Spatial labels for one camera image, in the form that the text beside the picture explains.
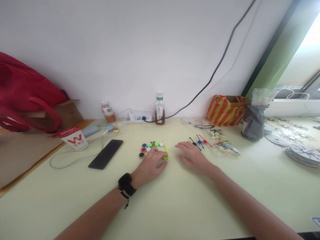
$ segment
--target blue stick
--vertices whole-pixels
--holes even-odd
[[[202,145],[202,142],[201,142],[201,140],[200,140],[200,138],[199,138],[198,135],[197,135],[197,137],[198,137],[198,139],[199,139],[198,143],[201,144],[202,148],[204,149],[204,146]]]

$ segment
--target white bottle cap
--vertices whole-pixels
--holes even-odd
[[[162,97],[162,91],[157,91],[157,97]]]

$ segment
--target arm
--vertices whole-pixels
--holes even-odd
[[[138,168],[131,173],[131,185],[135,189],[140,188],[160,175],[168,164],[168,162],[164,162],[156,168],[158,161],[163,156],[167,156],[167,154],[158,151],[157,148],[153,147],[150,150]],[[55,240],[100,239],[126,202],[127,199],[121,195],[117,188],[114,188],[60,233]]]
[[[284,222],[231,180],[220,168],[211,164],[191,142],[176,145],[188,158],[179,155],[182,163],[215,184],[239,218],[258,240],[303,240]]]

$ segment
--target watch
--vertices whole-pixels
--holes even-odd
[[[136,189],[131,185],[132,178],[129,173],[123,175],[118,181],[118,190],[122,193],[122,191],[126,191],[126,193],[131,197]]]

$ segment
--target eyeglasses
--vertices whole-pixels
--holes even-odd
[[[194,125],[197,128],[203,128],[203,129],[211,129],[214,128],[214,125]]]

